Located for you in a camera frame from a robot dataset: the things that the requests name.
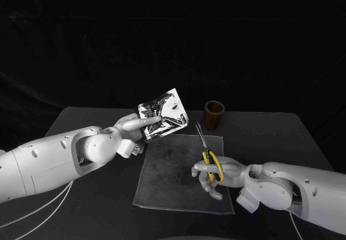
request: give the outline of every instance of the black background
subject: black background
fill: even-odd
[[[63,107],[296,113],[343,170],[342,4],[0,2],[0,148],[42,138]]]

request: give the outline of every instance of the gray towel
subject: gray towel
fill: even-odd
[[[223,156],[223,139],[205,136],[208,148]],[[148,143],[133,204],[141,208],[210,214],[235,214],[225,186],[216,186],[222,200],[203,190],[192,167],[202,160],[197,135],[170,134]]]

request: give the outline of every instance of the brown cylindrical container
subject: brown cylindrical container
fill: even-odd
[[[209,130],[215,130],[221,124],[225,106],[219,101],[208,101],[203,106],[202,126]]]

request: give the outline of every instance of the table surface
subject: table surface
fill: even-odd
[[[203,112],[186,112],[190,124],[174,133],[196,135],[195,123]],[[46,136],[89,126],[111,127],[118,119],[131,113],[131,109],[68,107]],[[301,120],[293,113],[225,112],[219,128],[215,131],[203,129],[203,134],[223,136],[225,156],[245,165],[281,162],[333,171]],[[258,237],[298,239],[288,212],[270,209],[261,204],[258,210],[249,213],[235,201],[239,188],[229,189],[235,215],[154,210],[134,206],[144,156],[146,152],[128,159],[117,155],[102,168],[73,181],[59,210],[23,239],[157,240],[186,235],[239,240]],[[65,186],[3,203],[0,225],[36,210],[63,188]],[[53,212],[61,199],[35,215],[0,229],[0,239],[16,239],[30,231]],[[345,235],[296,216],[293,218],[303,239],[346,240]]]

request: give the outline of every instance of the yellow scissors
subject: yellow scissors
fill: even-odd
[[[199,122],[196,123],[196,132],[197,132],[197,135],[199,135],[199,138],[200,138],[200,142],[202,142],[202,146],[203,146],[203,149],[205,151],[202,152],[202,159],[203,159],[203,162],[206,164],[216,164],[218,166],[218,173],[208,173],[209,175],[209,181],[210,183],[215,181],[215,178],[218,180],[219,183],[223,182],[223,172],[222,172],[222,165],[219,163],[219,160],[215,156],[215,153],[208,149],[208,145],[206,145],[206,141],[205,141],[205,137],[203,137],[203,133],[202,133],[202,128],[200,128],[200,124]]]

